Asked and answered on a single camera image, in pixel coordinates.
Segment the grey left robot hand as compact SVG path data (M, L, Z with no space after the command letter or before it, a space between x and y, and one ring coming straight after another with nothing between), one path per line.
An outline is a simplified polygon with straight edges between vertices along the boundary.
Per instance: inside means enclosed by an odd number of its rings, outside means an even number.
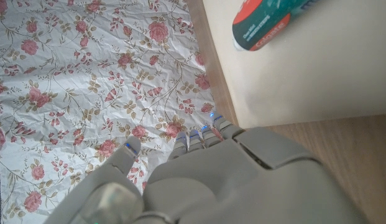
M85 177L48 223L366 223L325 166L268 129L242 129L218 113L177 134L167 161L140 192L127 178L140 152L131 136Z

